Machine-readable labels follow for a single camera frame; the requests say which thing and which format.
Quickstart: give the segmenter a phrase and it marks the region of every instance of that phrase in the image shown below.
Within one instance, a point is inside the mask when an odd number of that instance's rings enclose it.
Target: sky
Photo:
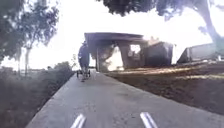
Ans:
[[[183,15],[175,16],[168,22],[156,12],[131,13],[125,17],[112,15],[108,9],[95,0],[61,0],[59,3],[58,33],[47,47],[39,45],[30,54],[30,68],[42,69],[54,66],[58,62],[70,61],[84,41],[84,32],[121,32],[142,34],[146,39],[158,37],[160,40],[185,47],[210,43],[211,39],[203,35],[199,26],[205,26],[202,18],[193,10],[185,9]],[[224,36],[224,15],[211,8],[212,20],[217,31]],[[21,68],[24,67],[24,55]],[[2,63],[17,69],[14,60]]]

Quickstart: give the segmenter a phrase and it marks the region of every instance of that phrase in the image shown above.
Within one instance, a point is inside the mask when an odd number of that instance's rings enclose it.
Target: concrete path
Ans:
[[[222,116],[141,91],[99,73],[81,83],[72,77],[26,128],[70,128],[79,113],[84,128],[144,128],[149,112],[159,128],[224,128]]]

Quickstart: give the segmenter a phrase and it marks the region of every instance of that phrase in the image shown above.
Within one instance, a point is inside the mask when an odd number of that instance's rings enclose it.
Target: grass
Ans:
[[[0,73],[0,128],[24,128],[72,75],[69,70],[41,71],[28,78]]]

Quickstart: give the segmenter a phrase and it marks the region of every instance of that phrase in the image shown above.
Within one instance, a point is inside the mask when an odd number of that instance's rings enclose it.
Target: cyclist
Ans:
[[[87,79],[87,73],[89,71],[89,48],[86,41],[83,42],[79,49],[78,59],[82,70],[82,81],[84,82]]]

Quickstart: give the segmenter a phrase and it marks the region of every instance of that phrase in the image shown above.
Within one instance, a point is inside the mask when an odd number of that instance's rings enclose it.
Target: tree trunk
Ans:
[[[18,74],[20,75],[20,58],[18,59]]]
[[[196,8],[198,9],[199,14],[202,16],[203,20],[206,23],[206,27],[208,30],[208,34],[210,35],[213,43],[216,44],[216,52],[220,52],[222,48],[222,38],[216,31],[212,19],[211,19],[211,13],[210,13],[210,5],[207,0],[202,0],[200,4],[196,5]]]
[[[31,48],[26,48],[26,55],[25,55],[25,76],[28,75],[30,51],[31,51]]]

